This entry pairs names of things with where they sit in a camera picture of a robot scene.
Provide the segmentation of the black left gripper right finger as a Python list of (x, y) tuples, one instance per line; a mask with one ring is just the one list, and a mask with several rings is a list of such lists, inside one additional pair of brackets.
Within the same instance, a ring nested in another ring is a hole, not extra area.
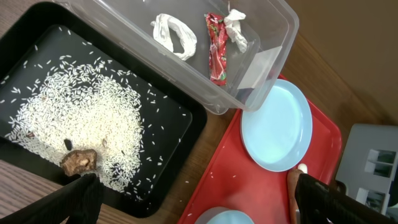
[(394, 220), (330, 188), (308, 174), (298, 175), (294, 191), (299, 224), (388, 224)]

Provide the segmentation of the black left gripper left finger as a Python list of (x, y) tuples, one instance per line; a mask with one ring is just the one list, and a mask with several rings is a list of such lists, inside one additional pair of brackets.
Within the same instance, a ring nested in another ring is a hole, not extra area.
[(96, 223), (104, 198), (104, 185), (87, 174), (46, 197), (1, 219), (1, 223)]

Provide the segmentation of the orange carrot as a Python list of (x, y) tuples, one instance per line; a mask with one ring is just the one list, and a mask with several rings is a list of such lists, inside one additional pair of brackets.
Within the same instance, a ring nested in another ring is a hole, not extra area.
[(289, 197), (289, 214), (290, 214), (290, 222), (291, 224), (297, 224), (297, 210), (298, 205), (295, 199), (295, 189), (297, 186), (297, 181), (299, 179), (299, 175), (303, 172), (300, 169), (290, 170), (287, 174), (287, 190)]

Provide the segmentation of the white plastic spoon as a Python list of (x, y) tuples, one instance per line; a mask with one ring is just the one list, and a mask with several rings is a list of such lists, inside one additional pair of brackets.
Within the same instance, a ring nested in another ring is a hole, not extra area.
[(298, 170), (301, 170), (304, 174), (307, 174), (307, 173), (308, 173), (307, 165), (304, 164), (304, 163), (299, 164), (298, 167), (297, 167), (297, 169), (298, 169)]

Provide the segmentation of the brown food scrap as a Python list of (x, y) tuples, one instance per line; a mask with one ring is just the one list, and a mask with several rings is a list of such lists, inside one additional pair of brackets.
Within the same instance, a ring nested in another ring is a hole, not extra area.
[(64, 173), (71, 177), (96, 170), (97, 153), (94, 149), (74, 150), (69, 152), (60, 162)]

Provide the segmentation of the light blue plate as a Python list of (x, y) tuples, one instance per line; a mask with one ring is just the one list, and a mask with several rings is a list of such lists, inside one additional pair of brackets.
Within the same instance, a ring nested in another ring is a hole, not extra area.
[(265, 170), (287, 171), (306, 154), (312, 139), (309, 102), (293, 83), (278, 79), (262, 106), (244, 111), (241, 135), (253, 161)]

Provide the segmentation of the white rice pile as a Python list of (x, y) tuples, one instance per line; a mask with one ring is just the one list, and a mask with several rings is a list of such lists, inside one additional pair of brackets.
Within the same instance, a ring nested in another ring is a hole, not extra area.
[(139, 93), (135, 72), (117, 67), (109, 56), (96, 56), (93, 44), (84, 39), (78, 45), (91, 54), (87, 62), (65, 52), (53, 60), (23, 60), (22, 69), (36, 68), (40, 77), (12, 87), (17, 113), (1, 136), (56, 166), (70, 151), (94, 149), (94, 173), (125, 195), (150, 161), (144, 155), (142, 107), (155, 105), (157, 93), (153, 86)]

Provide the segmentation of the light blue bowl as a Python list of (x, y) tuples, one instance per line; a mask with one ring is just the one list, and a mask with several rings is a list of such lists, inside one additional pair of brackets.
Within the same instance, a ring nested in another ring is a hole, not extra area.
[(254, 224), (244, 212), (226, 207), (213, 207), (203, 212), (195, 224)]

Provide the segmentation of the red snack wrapper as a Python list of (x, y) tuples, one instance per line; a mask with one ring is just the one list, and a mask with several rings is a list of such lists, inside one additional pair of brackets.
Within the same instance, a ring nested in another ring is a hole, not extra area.
[(226, 85), (226, 33), (223, 17), (213, 13), (205, 14), (210, 36), (209, 69), (210, 80), (218, 86)]

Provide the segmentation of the white tissue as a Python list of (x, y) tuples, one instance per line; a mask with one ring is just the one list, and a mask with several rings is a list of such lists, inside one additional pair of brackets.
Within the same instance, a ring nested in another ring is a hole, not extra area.
[(246, 15), (236, 9), (230, 10), (228, 16), (224, 18), (226, 32), (232, 42), (236, 43), (241, 53), (248, 49), (248, 42), (242, 35), (240, 21), (244, 20)]

